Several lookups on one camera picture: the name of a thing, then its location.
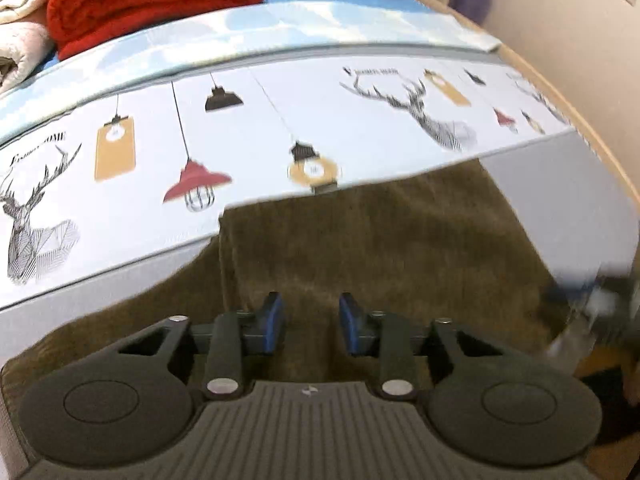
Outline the dark olive corduroy pants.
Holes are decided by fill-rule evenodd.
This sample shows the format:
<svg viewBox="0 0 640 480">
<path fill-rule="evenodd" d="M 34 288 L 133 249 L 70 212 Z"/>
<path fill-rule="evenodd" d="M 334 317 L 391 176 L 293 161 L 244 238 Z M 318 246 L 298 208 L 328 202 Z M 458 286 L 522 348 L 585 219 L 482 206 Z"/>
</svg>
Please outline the dark olive corduroy pants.
<svg viewBox="0 0 640 480">
<path fill-rule="evenodd" d="M 337 304 L 426 323 L 452 318 L 528 353 L 562 330 L 541 291 L 551 275 L 481 164 L 228 209 L 189 264 L 134 298 L 70 322 L 1 373 L 11 411 L 39 378 L 174 314 L 195 323 L 280 292 L 286 321 L 271 380 L 369 380 L 338 338 Z"/>
</svg>

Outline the white deer print bedsheet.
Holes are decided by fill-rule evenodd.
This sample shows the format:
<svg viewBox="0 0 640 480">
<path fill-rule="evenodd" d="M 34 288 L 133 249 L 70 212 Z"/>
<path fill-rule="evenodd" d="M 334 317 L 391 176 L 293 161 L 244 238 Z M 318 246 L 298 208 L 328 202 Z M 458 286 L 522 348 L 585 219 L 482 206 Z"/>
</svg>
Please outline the white deer print bedsheet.
<svg viewBox="0 0 640 480">
<path fill-rule="evenodd" d="M 285 382 L 283 349 L 243 361 L 234 400 L 201 404 L 186 432 L 144 460 L 70 466 L 37 454 L 1 393 L 12 479 L 601 479 L 636 460 L 600 448 L 608 420 L 591 374 L 603 361 L 587 308 L 632 291 L 634 203 L 573 123 L 516 68 L 488 56 L 330 54 L 155 78 L 29 130 L 1 152 L 2 340 L 19 356 L 54 330 L 134 298 L 191 263 L 231 208 L 482 165 L 551 283 L 562 330 L 528 353 L 586 385 L 601 428 L 581 456 L 503 467 L 446 444 L 413 402 L 369 380 Z"/>
</svg>

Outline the cream folded blanket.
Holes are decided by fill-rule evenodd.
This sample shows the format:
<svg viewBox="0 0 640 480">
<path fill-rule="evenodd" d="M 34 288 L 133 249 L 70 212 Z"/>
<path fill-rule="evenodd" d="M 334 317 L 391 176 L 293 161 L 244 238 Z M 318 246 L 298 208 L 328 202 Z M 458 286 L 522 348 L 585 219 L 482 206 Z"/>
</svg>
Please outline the cream folded blanket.
<svg viewBox="0 0 640 480">
<path fill-rule="evenodd" d="M 53 49 L 48 0 L 1 0 L 1 92 L 21 84 Z"/>
</svg>

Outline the light blue patterned quilt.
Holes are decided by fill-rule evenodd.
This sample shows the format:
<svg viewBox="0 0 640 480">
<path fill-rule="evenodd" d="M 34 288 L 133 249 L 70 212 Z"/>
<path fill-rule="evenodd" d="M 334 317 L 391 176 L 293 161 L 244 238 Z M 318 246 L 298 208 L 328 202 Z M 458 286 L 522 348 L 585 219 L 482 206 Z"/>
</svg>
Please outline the light blue patterned quilt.
<svg viewBox="0 0 640 480">
<path fill-rule="evenodd" d="M 146 28 L 32 76 L 1 98 L 1 140 L 155 78 L 305 48 L 430 46 L 492 52 L 500 40 L 416 0 L 266 0 Z"/>
</svg>

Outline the wooden bed frame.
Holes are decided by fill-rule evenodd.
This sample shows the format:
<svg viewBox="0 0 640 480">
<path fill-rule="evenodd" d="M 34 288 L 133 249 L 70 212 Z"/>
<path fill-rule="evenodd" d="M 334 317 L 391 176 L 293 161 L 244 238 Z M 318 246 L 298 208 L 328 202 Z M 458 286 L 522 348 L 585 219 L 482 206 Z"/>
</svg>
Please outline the wooden bed frame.
<svg viewBox="0 0 640 480">
<path fill-rule="evenodd" d="M 418 0 L 436 12 L 453 16 L 461 25 L 474 30 L 474 32 L 485 32 L 483 27 L 475 24 L 459 12 L 451 9 L 445 3 L 439 0 Z M 626 195 L 634 203 L 636 209 L 639 209 L 639 191 L 632 183 L 631 178 L 624 170 L 622 164 L 613 154 L 612 150 L 605 144 L 597 130 L 593 128 L 588 120 L 578 112 L 578 109 L 564 96 L 564 94 L 555 87 L 548 79 L 530 64 L 518 52 L 514 51 L 507 42 L 500 37 L 500 47 L 497 53 L 499 58 L 506 61 L 509 65 L 516 68 L 527 79 L 529 79 L 537 88 L 542 90 L 549 100 L 573 123 L 578 133 L 587 142 L 589 147 L 598 155 L 601 162 L 605 164 L 606 169 L 616 177 L 618 183 L 623 187 Z"/>
</svg>

